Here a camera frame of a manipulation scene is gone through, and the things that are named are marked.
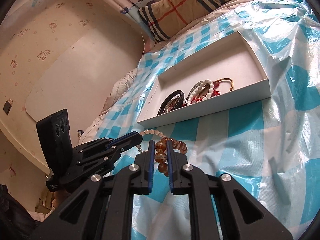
metal screw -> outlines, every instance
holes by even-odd
[[[191,164],[185,164],[185,165],[182,166],[182,168],[185,171],[191,171],[193,169],[193,166]]]
[[[229,174],[225,173],[225,174],[221,175],[221,179],[223,181],[230,181],[231,180],[231,176]]]
[[[101,179],[101,176],[99,174],[94,174],[91,176],[91,180],[94,182],[97,182]]]
[[[139,169],[139,166],[137,164],[131,164],[129,166],[130,171],[137,171]]]

bead bracelet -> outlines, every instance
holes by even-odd
[[[192,92],[193,92],[198,86],[201,85],[202,82],[204,82],[204,81],[198,82],[197,84],[195,84],[195,85],[193,86],[193,88],[191,88],[191,90],[190,90],[190,92],[189,92],[189,94],[188,94],[188,98],[190,97],[190,95],[192,94]]]
[[[187,106],[190,106],[191,104],[197,103],[199,101],[207,100],[215,95],[219,95],[220,92],[215,91],[214,89],[219,86],[221,81],[231,81],[231,87],[229,91],[233,90],[233,80],[230,78],[221,78],[216,81],[206,79],[205,81],[202,81],[200,85],[191,94],[189,94],[190,96],[187,100]],[[208,93],[203,98],[197,98],[199,94],[206,88],[207,85],[209,85],[210,87]]]
[[[176,90],[174,92],[172,92],[161,104],[160,109],[158,111],[157,115],[161,115],[164,112],[165,107],[167,106],[168,103],[170,103],[170,101],[172,101],[172,99],[177,96],[177,100],[175,100],[174,104],[171,107],[171,110],[175,110],[178,109],[180,107],[182,107],[183,101],[184,101],[184,93],[181,90]]]
[[[165,163],[167,161],[167,154],[165,153],[165,151],[167,150],[167,141],[170,140],[172,143],[173,149],[179,150],[180,153],[182,153],[182,154],[186,154],[188,152],[187,145],[182,141],[177,141],[174,138],[168,138],[167,136],[164,136],[163,133],[160,132],[159,130],[146,129],[146,130],[140,132],[140,134],[142,136],[144,136],[145,134],[155,134],[161,138],[161,140],[155,144],[155,150],[157,151],[155,154],[155,161],[157,163],[159,163],[158,171],[168,177],[169,176],[168,175],[168,165],[167,165],[167,163]],[[138,148],[138,151],[140,153],[143,152],[140,144],[138,144],[136,147]]]

blue gripper pad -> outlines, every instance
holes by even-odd
[[[138,132],[132,131],[130,133],[127,133],[127,134],[117,138],[117,139],[114,139],[112,142],[109,143],[109,145],[106,149],[110,149],[113,145],[117,146],[117,144],[120,144],[121,142],[129,140],[130,138],[131,139],[134,138],[134,141],[133,141],[134,145],[131,145],[131,147],[136,146],[142,142],[142,136]]]
[[[173,170],[172,170],[172,153],[169,147],[169,142],[167,142],[167,160],[168,160],[168,171],[169,171],[169,187],[170,192],[173,193]]]
[[[154,143],[150,147],[150,163],[149,163],[149,172],[148,172],[148,191],[151,193],[153,186],[153,171],[155,169],[155,145]]]

amber bead bracelet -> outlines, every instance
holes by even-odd
[[[164,136],[163,133],[158,130],[146,129],[146,130],[140,132],[140,134],[142,136],[144,136],[145,134],[155,134],[161,138],[161,140],[155,144],[155,150],[156,150],[155,161],[157,163],[159,163],[158,171],[168,177],[169,176],[168,165],[166,163],[166,161],[167,161],[167,154],[166,154],[167,141],[170,140],[172,143],[173,149],[179,150],[180,153],[182,153],[182,154],[186,154],[188,152],[187,145],[182,141],[178,141],[174,138],[168,138],[167,136]],[[138,148],[138,151],[140,153],[143,152],[140,144],[138,144],[136,147]]]

bed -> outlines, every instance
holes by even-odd
[[[205,173],[231,174],[298,239],[320,208],[320,28],[305,0],[233,0],[157,43],[79,143],[144,130],[136,119],[156,76],[234,31],[257,54],[272,97],[156,129],[183,140],[188,162]],[[144,136],[143,149],[152,138]],[[137,154],[126,151],[113,174]],[[150,195],[134,197],[132,239],[190,239],[188,197],[170,194],[156,168],[153,185]]]

